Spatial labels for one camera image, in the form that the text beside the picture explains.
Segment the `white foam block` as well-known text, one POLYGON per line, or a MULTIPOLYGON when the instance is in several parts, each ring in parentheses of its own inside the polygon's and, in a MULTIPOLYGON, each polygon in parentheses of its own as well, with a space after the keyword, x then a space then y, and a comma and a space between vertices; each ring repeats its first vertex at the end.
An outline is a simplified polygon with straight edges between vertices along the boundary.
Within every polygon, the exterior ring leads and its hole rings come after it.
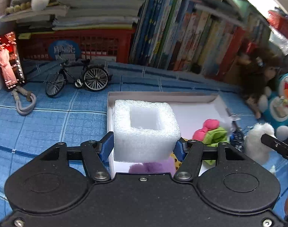
POLYGON ((181 138, 178 122, 168 103, 116 100, 113 122, 115 161, 166 160, 181 138))

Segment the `red plastic crate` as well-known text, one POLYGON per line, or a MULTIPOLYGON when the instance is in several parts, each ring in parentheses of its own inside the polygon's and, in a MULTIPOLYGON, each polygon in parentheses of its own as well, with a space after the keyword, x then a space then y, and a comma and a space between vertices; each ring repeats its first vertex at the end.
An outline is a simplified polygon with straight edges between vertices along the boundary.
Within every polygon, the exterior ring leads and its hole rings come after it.
POLYGON ((126 28, 23 33, 17 45, 25 60, 105 59, 126 64, 133 34, 133 29, 126 28))

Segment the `gold sequin bow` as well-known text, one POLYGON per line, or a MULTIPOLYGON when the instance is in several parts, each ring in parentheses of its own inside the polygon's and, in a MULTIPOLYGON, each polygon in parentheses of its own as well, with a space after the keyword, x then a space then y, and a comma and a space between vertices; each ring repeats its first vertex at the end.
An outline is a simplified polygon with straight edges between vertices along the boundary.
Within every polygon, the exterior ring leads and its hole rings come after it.
POLYGON ((178 161, 173 152, 171 154, 171 157, 174 159, 175 171, 177 171, 180 168, 183 161, 178 161))

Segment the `red plastic basket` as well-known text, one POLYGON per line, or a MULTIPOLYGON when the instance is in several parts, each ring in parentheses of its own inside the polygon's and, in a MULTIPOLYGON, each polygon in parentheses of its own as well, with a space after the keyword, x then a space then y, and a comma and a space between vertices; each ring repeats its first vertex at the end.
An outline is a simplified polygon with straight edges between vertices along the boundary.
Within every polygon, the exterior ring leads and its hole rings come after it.
POLYGON ((288 39, 288 17, 282 16, 274 10, 268 11, 268 23, 288 39))

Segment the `green scrunchie with pink bow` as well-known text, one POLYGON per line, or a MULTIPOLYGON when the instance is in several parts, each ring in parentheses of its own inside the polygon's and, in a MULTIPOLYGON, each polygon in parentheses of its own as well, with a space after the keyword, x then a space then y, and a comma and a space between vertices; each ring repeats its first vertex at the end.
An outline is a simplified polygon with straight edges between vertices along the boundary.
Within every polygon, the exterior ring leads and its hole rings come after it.
POLYGON ((217 119, 206 119, 202 128, 194 132, 192 139, 208 147, 218 147, 219 142, 228 142, 228 132, 217 119))

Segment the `blue Doraemon plush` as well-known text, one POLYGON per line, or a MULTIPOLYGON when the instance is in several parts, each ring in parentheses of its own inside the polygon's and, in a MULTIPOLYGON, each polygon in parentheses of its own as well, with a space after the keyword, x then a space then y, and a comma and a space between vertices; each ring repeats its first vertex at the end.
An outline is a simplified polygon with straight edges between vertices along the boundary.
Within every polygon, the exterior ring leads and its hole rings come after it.
POLYGON ((258 108, 263 119, 275 131, 275 137, 281 141, 288 138, 288 73, 281 76, 276 91, 269 87, 258 100, 258 108))

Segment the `purple fluffy heart plush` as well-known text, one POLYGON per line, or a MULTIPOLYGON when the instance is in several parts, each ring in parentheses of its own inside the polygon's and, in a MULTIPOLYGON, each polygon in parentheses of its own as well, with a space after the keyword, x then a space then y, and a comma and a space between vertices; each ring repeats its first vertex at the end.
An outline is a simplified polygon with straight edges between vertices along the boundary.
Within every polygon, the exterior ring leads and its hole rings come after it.
POLYGON ((132 174, 170 173, 172 176, 174 176, 175 172, 176 172, 175 162, 172 157, 157 162, 137 163, 131 165, 129 168, 129 173, 132 174))

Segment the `row of upright books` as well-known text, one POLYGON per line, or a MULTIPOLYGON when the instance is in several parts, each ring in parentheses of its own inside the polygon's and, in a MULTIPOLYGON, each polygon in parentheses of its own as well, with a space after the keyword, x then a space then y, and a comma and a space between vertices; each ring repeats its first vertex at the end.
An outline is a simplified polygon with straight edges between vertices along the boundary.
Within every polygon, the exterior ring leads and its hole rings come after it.
POLYGON ((267 20, 247 0, 143 0, 134 64, 221 79, 239 49, 268 45, 267 20))

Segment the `smartphone with lit screen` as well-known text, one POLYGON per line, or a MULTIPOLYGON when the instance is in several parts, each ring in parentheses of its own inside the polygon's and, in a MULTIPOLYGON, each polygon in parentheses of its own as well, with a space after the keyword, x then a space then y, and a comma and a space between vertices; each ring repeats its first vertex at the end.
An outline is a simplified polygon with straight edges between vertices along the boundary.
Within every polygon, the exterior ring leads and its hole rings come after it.
POLYGON ((0 73, 8 91, 25 83, 14 31, 0 35, 0 73))

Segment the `white fluffy plush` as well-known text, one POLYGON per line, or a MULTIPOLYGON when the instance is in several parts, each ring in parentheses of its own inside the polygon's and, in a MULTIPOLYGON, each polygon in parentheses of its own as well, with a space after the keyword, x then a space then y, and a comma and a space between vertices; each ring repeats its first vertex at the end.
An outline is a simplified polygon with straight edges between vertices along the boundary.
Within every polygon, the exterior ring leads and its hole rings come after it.
POLYGON ((261 142, 264 135, 274 136, 274 128, 269 123, 256 124, 246 135, 244 153, 260 165, 264 165, 270 157, 272 149, 261 142))

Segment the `brown haired doll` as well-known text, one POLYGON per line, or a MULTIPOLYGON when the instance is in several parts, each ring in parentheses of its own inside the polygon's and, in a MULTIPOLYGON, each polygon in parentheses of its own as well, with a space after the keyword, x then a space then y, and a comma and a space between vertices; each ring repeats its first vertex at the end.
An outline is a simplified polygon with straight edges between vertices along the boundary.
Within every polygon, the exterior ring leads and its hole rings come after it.
POLYGON ((258 100, 264 94, 268 82, 277 75, 280 59, 269 49, 258 47, 251 51, 247 61, 239 62, 241 63, 239 72, 241 95, 253 111, 255 118, 260 119, 258 100))

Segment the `navy floral scrunchie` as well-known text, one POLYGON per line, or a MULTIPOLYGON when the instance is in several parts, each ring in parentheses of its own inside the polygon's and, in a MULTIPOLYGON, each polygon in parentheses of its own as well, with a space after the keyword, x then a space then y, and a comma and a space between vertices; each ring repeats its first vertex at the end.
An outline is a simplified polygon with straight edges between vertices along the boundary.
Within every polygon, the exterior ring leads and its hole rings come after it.
POLYGON ((240 129, 230 135, 230 144, 241 152, 244 151, 244 142, 244 135, 240 129))

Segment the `miniature black bicycle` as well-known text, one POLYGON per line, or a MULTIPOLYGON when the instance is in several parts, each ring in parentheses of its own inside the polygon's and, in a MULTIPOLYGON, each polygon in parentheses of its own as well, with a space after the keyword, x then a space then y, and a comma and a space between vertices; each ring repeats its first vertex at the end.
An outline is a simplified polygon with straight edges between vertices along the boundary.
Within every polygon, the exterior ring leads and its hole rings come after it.
POLYGON ((85 88, 92 92, 104 90, 112 80, 112 74, 107 70, 108 62, 104 60, 103 64, 94 64, 89 59, 83 59, 81 62, 69 64, 68 61, 60 63, 60 69, 45 81, 45 93, 49 97, 58 95, 64 86, 68 83, 68 78, 73 80, 76 89, 85 88), (74 77, 68 71, 70 67, 81 67, 79 77, 74 77))

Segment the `stack of flat books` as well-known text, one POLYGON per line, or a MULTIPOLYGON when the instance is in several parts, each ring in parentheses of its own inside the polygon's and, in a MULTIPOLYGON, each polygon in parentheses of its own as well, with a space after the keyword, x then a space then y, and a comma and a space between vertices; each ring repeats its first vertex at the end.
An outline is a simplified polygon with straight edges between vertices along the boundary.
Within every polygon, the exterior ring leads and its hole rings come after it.
POLYGON ((130 27, 138 21, 143 0, 50 0, 40 11, 32 0, 11 0, 2 22, 15 22, 21 31, 65 30, 118 24, 130 27))

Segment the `white cardboard box tray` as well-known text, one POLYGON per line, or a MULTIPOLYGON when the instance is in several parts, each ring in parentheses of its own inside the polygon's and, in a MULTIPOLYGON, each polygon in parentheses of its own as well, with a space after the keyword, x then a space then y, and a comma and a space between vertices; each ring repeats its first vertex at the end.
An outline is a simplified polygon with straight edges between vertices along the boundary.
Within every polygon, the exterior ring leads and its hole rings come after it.
MULTIPOLYGON (((113 132, 113 113, 116 100, 141 100, 151 103, 168 103, 178 122, 181 137, 191 139, 194 132, 202 128, 206 119, 217 119, 229 132, 226 104, 218 94, 187 92, 110 92, 107 97, 107 130, 113 132)), ((127 173, 133 162, 114 160, 114 149, 109 156, 110 173, 127 173)))

